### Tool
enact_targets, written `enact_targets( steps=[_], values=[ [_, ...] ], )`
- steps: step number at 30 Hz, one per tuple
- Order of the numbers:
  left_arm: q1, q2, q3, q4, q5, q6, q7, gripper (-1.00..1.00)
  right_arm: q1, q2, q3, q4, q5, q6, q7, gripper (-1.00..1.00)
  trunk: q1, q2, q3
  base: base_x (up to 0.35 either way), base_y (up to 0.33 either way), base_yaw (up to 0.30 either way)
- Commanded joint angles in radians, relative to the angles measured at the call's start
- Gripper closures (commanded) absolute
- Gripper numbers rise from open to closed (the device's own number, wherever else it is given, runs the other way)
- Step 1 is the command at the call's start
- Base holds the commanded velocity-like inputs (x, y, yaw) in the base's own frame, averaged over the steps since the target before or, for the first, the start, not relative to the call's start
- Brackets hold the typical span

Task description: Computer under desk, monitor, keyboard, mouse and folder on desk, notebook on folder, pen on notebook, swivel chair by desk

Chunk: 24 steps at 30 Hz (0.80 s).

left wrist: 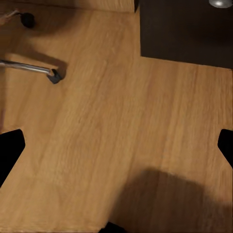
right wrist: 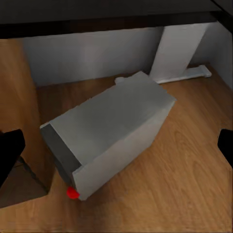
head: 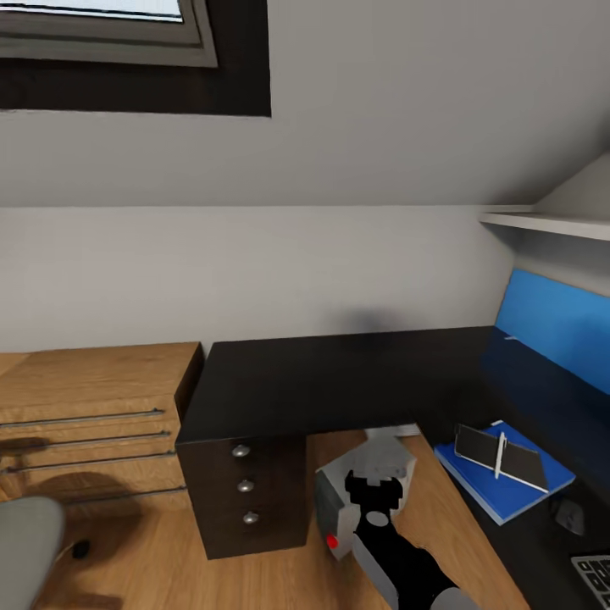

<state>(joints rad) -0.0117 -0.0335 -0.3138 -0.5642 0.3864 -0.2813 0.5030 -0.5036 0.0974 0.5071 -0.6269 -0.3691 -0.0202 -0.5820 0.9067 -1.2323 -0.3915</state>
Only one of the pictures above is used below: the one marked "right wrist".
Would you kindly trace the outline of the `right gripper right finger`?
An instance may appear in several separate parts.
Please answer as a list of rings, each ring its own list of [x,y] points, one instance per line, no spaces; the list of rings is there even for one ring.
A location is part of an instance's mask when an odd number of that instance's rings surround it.
[[[222,129],[217,146],[233,168],[233,131]]]

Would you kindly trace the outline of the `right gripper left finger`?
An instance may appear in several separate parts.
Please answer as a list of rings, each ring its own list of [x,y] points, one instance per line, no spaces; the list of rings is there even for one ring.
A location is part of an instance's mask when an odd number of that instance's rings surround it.
[[[0,133],[0,188],[25,148],[21,129]]]

